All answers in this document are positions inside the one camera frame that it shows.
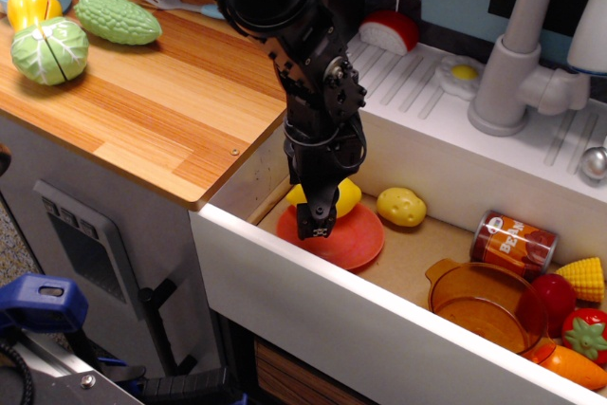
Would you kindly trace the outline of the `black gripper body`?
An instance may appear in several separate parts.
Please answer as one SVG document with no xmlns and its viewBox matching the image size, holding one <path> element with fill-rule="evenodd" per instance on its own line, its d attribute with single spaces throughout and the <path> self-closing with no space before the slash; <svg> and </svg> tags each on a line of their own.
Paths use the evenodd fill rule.
<svg viewBox="0 0 607 405">
<path fill-rule="evenodd" d="M 355 174 L 366 158 L 367 141 L 360 115 L 316 136 L 306 134 L 289 120 L 284 122 L 284 131 L 290 183 L 302 186 L 311 208 L 335 206 L 339 184 Z"/>
</svg>

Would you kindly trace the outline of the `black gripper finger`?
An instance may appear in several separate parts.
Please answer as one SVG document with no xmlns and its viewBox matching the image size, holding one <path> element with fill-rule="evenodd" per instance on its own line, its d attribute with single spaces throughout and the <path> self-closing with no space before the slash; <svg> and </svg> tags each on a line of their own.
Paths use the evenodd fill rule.
<svg viewBox="0 0 607 405">
<path fill-rule="evenodd" d="M 308 204 L 298 204 L 296 217 L 299 239 L 326 238 L 331 234 L 337 222 L 337 208 L 331 207 L 327 213 L 318 216 L 310 210 Z"/>
</svg>

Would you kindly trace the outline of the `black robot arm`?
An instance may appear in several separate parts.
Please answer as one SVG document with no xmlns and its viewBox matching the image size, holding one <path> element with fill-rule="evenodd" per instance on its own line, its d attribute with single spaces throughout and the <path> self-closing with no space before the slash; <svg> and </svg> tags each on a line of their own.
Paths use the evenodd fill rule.
<svg viewBox="0 0 607 405">
<path fill-rule="evenodd" d="M 327 237 L 341 182 L 366 157 L 359 116 L 365 89 L 322 0 L 216 0 L 228 23 L 273 62 L 286 96 L 284 150 L 302 239 Z"/>
</svg>

